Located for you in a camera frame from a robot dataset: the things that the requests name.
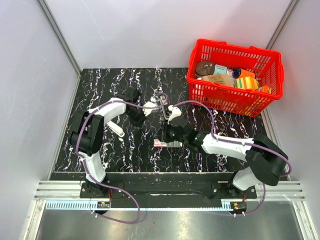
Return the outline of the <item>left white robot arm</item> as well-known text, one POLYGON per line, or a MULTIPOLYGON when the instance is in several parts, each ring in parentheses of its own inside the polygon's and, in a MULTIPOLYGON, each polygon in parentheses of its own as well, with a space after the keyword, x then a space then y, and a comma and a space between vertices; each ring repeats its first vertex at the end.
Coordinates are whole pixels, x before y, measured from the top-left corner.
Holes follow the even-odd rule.
POLYGON ((73 116, 68 141, 83 163, 86 179, 92 183, 91 192, 98 198, 106 196, 109 190, 108 185, 103 182, 106 172, 99 153, 105 125, 114 118, 126 114, 133 126, 141 128, 147 117, 143 109, 137 106, 140 96, 140 90, 131 89, 95 108, 79 110, 73 116))

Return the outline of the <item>black grey stapler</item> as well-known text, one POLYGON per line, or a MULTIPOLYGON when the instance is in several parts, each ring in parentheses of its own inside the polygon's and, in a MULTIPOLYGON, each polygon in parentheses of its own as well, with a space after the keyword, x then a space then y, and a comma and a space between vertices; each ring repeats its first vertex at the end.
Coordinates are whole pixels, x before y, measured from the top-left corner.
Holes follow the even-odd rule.
POLYGON ((158 99, 162 109, 162 114, 165 120, 168 120, 170 117, 170 112, 168 109, 168 96, 165 93, 159 93, 158 99))

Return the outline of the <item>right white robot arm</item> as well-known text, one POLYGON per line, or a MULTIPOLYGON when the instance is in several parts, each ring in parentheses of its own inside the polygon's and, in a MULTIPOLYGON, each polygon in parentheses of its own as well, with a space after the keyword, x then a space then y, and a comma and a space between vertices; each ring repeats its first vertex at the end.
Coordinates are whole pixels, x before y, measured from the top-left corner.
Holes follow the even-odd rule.
POLYGON ((237 171, 227 186, 228 194, 239 198, 259 183, 277 186, 288 165, 288 156, 267 136, 232 138, 197 130, 186 119, 178 116, 164 120, 154 136, 154 147, 186 147, 197 153, 223 155, 242 160, 247 168, 237 171))

